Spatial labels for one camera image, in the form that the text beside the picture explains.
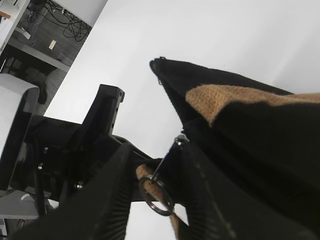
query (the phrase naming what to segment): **metal clip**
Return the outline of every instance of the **metal clip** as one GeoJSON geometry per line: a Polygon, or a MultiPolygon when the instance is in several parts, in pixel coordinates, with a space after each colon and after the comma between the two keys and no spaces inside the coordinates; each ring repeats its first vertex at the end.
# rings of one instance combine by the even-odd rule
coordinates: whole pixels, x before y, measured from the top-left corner
{"type": "MultiPolygon", "coordinates": [[[[185,135],[179,135],[178,137],[176,137],[174,139],[174,142],[177,146],[181,147],[185,142],[188,142],[189,140],[187,139],[187,137],[185,135]]],[[[162,215],[162,216],[170,216],[174,213],[174,207],[175,207],[175,203],[173,202],[172,198],[170,197],[169,193],[167,192],[165,185],[162,181],[160,181],[159,178],[159,170],[162,166],[162,164],[164,163],[164,161],[167,159],[166,155],[161,162],[159,163],[159,165],[157,166],[157,168],[155,169],[153,175],[148,175],[148,176],[143,176],[140,181],[139,181],[139,189],[140,192],[142,194],[142,196],[144,197],[145,202],[149,205],[149,207],[151,209],[153,209],[156,213],[162,215]],[[164,204],[167,208],[167,210],[162,210],[159,207],[157,207],[152,201],[152,197],[151,194],[145,189],[145,182],[146,181],[151,181],[151,184],[156,184],[158,186],[159,189],[161,189],[161,194],[163,196],[163,199],[165,200],[165,202],[163,202],[162,204],[164,204]]]]}

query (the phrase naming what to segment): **metal key ring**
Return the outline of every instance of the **metal key ring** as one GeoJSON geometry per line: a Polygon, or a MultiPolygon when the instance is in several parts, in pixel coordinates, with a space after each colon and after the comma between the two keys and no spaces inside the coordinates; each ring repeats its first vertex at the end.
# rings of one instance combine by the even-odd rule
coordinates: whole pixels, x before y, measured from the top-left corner
{"type": "Polygon", "coordinates": [[[143,176],[141,177],[139,181],[139,189],[144,197],[145,202],[149,205],[150,208],[152,208],[153,211],[156,213],[162,215],[162,216],[170,216],[174,212],[174,202],[172,201],[171,197],[169,196],[168,192],[165,189],[165,185],[163,182],[159,181],[158,179],[154,179],[152,175],[143,176]],[[153,202],[151,198],[151,194],[145,189],[145,182],[151,181],[152,184],[157,184],[161,188],[163,197],[165,199],[165,202],[167,203],[167,210],[162,210],[161,208],[157,207],[153,202]]]}

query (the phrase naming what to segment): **screw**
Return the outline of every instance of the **screw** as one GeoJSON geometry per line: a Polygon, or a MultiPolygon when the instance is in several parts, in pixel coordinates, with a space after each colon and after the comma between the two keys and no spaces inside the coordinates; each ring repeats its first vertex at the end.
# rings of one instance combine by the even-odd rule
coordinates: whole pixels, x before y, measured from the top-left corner
{"type": "Polygon", "coordinates": [[[84,182],[83,181],[79,181],[77,184],[76,184],[76,189],[83,189],[84,188],[84,182]]]}
{"type": "Polygon", "coordinates": [[[184,144],[185,142],[189,142],[189,139],[186,137],[186,135],[184,134],[180,134],[179,136],[177,136],[175,138],[175,143],[178,145],[178,146],[181,146],[182,144],[184,144]]]}
{"type": "Polygon", "coordinates": [[[43,163],[40,163],[38,166],[38,170],[42,170],[43,165],[44,165],[43,163]]]}

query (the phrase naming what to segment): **black plastic part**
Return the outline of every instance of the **black plastic part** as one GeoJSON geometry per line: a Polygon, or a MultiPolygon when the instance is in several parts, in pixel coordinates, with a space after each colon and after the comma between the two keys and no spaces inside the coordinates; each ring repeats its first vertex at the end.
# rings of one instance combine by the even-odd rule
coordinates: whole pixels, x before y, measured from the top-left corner
{"type": "Polygon", "coordinates": [[[41,176],[35,181],[34,154],[29,147],[25,160],[16,165],[11,187],[35,194],[37,181],[42,180],[44,196],[60,202],[76,193],[77,183],[90,181],[121,144],[112,131],[124,95],[118,87],[100,85],[83,124],[34,116],[26,138],[37,139],[41,176]],[[106,151],[93,157],[98,145],[106,151]]]}
{"type": "Polygon", "coordinates": [[[37,157],[33,158],[34,160],[34,190],[35,190],[35,204],[37,208],[37,212],[39,216],[44,216],[46,211],[46,204],[45,204],[45,196],[44,196],[44,187],[43,187],[43,179],[38,169],[39,166],[39,159],[37,157]]]}
{"type": "Polygon", "coordinates": [[[4,149],[0,155],[0,196],[8,190],[38,95],[39,90],[37,88],[27,90],[22,96],[16,111],[4,149]]]}
{"type": "Polygon", "coordinates": [[[133,191],[132,154],[129,143],[121,144],[99,174],[79,193],[11,239],[124,239],[133,191]]]}

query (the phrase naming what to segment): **white wall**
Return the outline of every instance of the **white wall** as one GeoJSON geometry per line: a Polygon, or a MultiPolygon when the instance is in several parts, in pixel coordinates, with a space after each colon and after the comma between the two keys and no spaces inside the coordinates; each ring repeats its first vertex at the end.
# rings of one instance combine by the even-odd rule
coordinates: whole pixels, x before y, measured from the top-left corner
{"type": "Polygon", "coordinates": [[[91,27],[97,21],[108,0],[53,0],[91,27]]]}

